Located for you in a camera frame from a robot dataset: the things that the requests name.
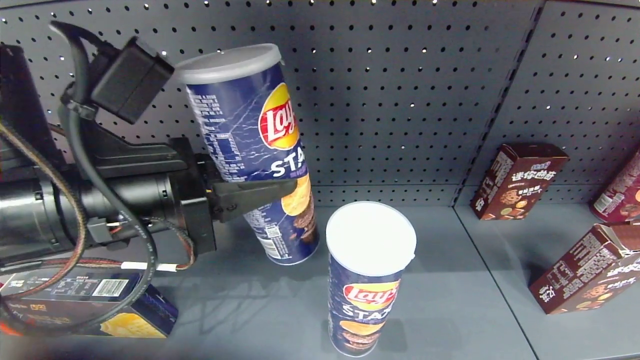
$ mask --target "potato chip can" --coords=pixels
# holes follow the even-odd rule
[[[340,353],[373,350],[396,301],[416,235],[404,215],[377,202],[339,208],[326,227],[329,248],[329,337]]]
[[[202,137],[228,182],[297,179],[296,190],[244,215],[267,257],[280,265],[306,260],[318,246],[311,181],[298,123],[274,44],[238,47],[183,61]]]

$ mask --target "lay's logo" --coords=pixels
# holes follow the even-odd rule
[[[377,282],[372,284],[349,284],[342,289],[344,297],[353,305],[363,310],[383,309],[396,299],[400,280],[394,282]]]
[[[280,83],[264,102],[259,128],[262,141],[270,149],[289,150],[298,143],[296,116],[285,83]]]

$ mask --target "pegboard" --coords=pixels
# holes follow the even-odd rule
[[[117,47],[137,35],[172,63],[275,43],[315,185],[438,187],[464,179],[540,4],[68,1],[0,11],[0,37],[24,48],[52,123],[58,96],[73,80],[68,46],[47,27],[52,19]],[[185,136],[204,152],[193,119],[182,85],[171,80],[137,124],[105,111],[97,121],[133,143]]]
[[[524,141],[571,157],[555,184],[607,182],[639,144],[639,61],[640,9],[547,2],[467,184],[500,144]]]
[[[354,201],[377,201],[391,206],[450,206],[456,185],[315,186],[318,206],[341,206]]]

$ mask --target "white plastic lid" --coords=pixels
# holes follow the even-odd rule
[[[175,73],[189,85],[221,83],[264,71],[281,58],[275,44],[236,47],[185,60],[175,66]]]
[[[413,226],[400,211],[373,201],[336,210],[326,226],[329,252],[345,268],[366,276],[403,270],[415,256]]]

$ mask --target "gray plastic lid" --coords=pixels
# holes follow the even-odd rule
[[[175,73],[185,84],[221,83],[264,71],[281,58],[275,44],[236,47],[185,60],[175,66]]]

